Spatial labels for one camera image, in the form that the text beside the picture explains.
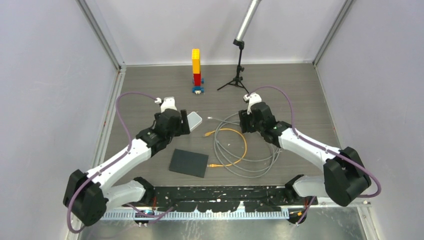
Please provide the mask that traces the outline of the white network switch box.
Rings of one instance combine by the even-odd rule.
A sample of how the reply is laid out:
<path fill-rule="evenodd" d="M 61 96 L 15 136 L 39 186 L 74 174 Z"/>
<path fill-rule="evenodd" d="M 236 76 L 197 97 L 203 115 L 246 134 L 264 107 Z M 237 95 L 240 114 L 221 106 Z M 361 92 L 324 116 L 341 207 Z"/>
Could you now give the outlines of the white network switch box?
<path fill-rule="evenodd" d="M 189 131 L 193 132 L 202 122 L 203 118 L 195 111 L 187 115 Z"/>

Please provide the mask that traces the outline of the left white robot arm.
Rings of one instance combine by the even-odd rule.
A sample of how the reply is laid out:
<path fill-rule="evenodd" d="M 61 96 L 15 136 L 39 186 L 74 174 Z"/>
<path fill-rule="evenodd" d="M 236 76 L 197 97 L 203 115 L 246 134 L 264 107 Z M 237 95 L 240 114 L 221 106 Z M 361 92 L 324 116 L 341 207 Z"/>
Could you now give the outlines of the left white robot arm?
<path fill-rule="evenodd" d="M 153 125 L 141 130 L 130 144 L 109 160 L 86 172 L 70 174 L 63 204 L 67 216 L 74 215 L 85 227 L 97 223 L 107 212 L 127 203 L 148 207 L 153 202 L 153 187 L 142 177 L 115 185 L 137 165 L 165 149 L 173 138 L 190 134 L 203 119 L 186 110 L 166 109 L 154 115 Z"/>

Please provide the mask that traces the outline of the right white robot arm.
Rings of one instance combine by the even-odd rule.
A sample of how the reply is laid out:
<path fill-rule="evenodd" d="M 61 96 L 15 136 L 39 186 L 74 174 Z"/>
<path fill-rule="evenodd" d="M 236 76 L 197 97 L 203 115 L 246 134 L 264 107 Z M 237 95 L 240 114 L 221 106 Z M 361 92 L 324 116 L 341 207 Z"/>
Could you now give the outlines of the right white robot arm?
<path fill-rule="evenodd" d="M 285 198 L 291 205 L 299 205 L 305 197 L 325 197 L 346 207 L 371 186 L 355 149 L 324 146 L 301 134 L 290 123 L 277 121 L 265 102 L 240 110 L 238 117 L 243 133 L 257 132 L 267 143 L 295 153 L 322 171 L 318 176 L 299 174 L 284 185 Z"/>

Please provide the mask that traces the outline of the dark grey foam pad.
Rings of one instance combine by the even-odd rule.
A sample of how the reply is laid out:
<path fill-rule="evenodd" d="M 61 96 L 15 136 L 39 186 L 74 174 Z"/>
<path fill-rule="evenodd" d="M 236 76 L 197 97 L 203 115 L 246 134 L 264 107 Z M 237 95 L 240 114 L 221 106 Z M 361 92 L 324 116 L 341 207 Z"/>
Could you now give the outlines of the dark grey foam pad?
<path fill-rule="evenodd" d="M 168 170 L 188 176 L 204 178 L 208 165 L 207 154 L 175 149 Z"/>

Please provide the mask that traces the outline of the colourful toy block tower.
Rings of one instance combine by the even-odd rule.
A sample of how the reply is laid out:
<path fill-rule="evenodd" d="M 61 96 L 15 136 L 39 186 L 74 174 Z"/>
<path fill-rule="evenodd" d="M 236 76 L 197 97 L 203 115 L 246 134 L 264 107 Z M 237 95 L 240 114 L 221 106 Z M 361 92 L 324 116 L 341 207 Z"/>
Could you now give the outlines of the colourful toy block tower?
<path fill-rule="evenodd" d="M 192 93 L 196 95 L 200 95 L 204 93 L 204 79 L 201 75 L 201 58 L 200 58 L 200 50 L 198 48 L 193 48 L 191 52 L 191 60 L 192 60 Z"/>

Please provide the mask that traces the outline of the black tripod with silver pole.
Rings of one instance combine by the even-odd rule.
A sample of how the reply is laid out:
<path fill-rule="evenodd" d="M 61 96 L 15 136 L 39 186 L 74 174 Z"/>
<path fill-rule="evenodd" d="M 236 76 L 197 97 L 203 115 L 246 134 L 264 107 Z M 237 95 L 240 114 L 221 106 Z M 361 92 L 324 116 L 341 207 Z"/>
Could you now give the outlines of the black tripod with silver pole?
<path fill-rule="evenodd" d="M 239 29 L 234 37 L 233 40 L 233 45 L 237 46 L 239 49 L 239 55 L 238 55 L 238 62 L 237 62 L 237 66 L 236 66 L 236 74 L 235 77 L 230 80 L 229 82 L 225 83 L 224 85 L 222 85 L 221 87 L 219 87 L 217 89 L 217 91 L 220 91 L 221 89 L 227 87 L 227 86 L 234 86 L 237 88 L 241 88 L 243 90 L 245 90 L 245 92 L 247 94 L 249 94 L 250 92 L 248 91 L 248 89 L 245 87 L 245 85 L 243 84 L 243 76 L 241 76 L 241 73 L 244 71 L 244 67 L 241 65 L 241 61 L 242 61 L 242 55 L 243 55 L 243 50 L 245 48 L 245 41 L 244 41 L 244 37 L 246 35 L 246 32 L 254 18 L 255 13 L 257 12 L 257 9 L 259 8 L 259 5 L 262 1 L 261 0 L 251 0 L 248 8 L 244 14 L 244 17 L 241 21 L 241 24 L 239 26 Z"/>

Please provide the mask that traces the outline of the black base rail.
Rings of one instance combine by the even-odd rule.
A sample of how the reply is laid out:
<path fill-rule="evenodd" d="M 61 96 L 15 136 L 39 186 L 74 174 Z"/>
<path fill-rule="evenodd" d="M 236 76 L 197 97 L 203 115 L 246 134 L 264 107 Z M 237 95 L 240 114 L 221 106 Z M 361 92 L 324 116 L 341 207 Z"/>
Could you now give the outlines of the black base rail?
<path fill-rule="evenodd" d="M 170 210 L 172 213 L 233 214 L 238 209 L 245 213 L 280 214 L 283 206 L 299 208 L 286 216 L 292 224 L 306 219 L 305 210 L 318 201 L 300 197 L 285 186 L 157 186 L 149 187 L 144 197 L 130 202 L 133 207 L 150 207 L 151 213 Z"/>

